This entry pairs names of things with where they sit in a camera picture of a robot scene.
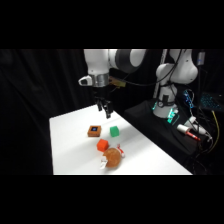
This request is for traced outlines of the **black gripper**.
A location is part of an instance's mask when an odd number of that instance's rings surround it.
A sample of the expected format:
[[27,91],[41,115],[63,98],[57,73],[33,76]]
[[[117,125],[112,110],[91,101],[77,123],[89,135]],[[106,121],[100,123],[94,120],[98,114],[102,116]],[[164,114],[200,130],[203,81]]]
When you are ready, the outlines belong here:
[[112,103],[109,101],[110,100],[110,90],[108,86],[104,86],[104,87],[100,87],[100,88],[93,88],[93,92],[94,92],[94,98],[95,101],[97,102],[97,107],[99,111],[103,110],[103,106],[101,103],[105,103],[104,109],[106,112],[106,118],[109,119],[111,117],[111,114],[113,112],[113,105]]

